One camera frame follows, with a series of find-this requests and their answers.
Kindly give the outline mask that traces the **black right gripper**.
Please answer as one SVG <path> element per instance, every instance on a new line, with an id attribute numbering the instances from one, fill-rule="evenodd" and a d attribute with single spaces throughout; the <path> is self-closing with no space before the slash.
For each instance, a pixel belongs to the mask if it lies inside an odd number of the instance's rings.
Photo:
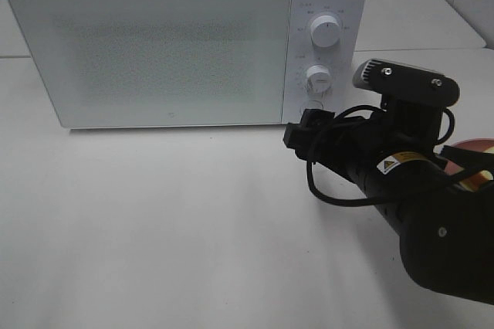
<path id="1" fill-rule="evenodd" d="M 382 97 L 381 105 L 360 105 L 341 114 L 305 109 L 299 124 L 288 123 L 283 143 L 308 165 L 339 175 L 423 175 L 435 173 L 444 107 Z"/>

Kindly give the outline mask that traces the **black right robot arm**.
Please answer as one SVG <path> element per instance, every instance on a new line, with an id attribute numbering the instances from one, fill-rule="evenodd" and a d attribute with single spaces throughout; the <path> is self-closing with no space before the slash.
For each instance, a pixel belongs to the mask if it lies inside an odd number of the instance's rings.
<path id="1" fill-rule="evenodd" d="M 383 100 L 341 114 L 308 109 L 284 144 L 306 163 L 310 191 L 330 205 L 373 206 L 398 234 L 401 261 L 419 286 L 493 302 L 493 183 L 461 181 L 493 156 L 438 143 L 444 107 Z"/>

